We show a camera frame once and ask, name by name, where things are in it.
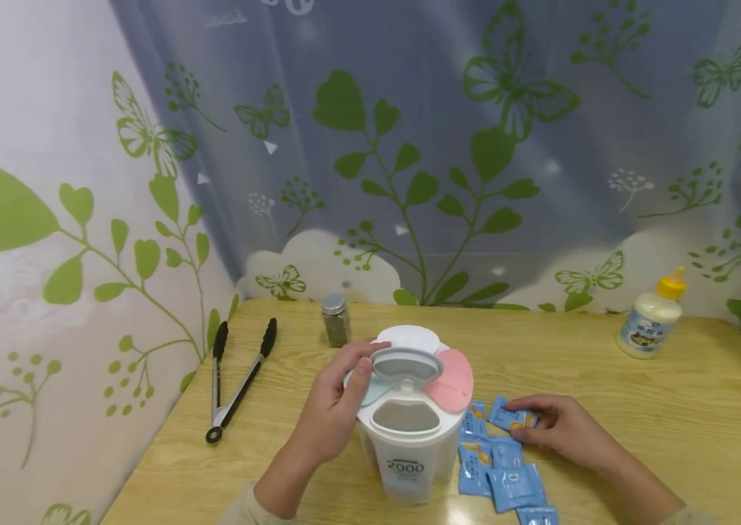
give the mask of white lid flap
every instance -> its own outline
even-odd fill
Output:
[[[434,354],[410,348],[389,348],[370,356],[373,370],[391,383],[409,380],[421,388],[443,374],[443,363]]]

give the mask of bottle label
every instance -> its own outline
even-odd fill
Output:
[[[673,322],[651,321],[632,308],[621,326],[621,341],[641,352],[656,352],[673,327]]]

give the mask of wallpaper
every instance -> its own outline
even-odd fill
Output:
[[[236,310],[198,146],[107,6],[0,1],[0,523],[99,523]]]

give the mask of yellow bottle cap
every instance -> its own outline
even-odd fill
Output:
[[[663,277],[656,285],[656,293],[666,299],[679,299],[686,291],[686,283],[682,280],[683,272],[686,269],[682,266],[677,268],[673,276]]]

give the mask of curtain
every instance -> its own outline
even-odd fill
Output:
[[[249,296],[741,325],[741,1],[116,5]]]

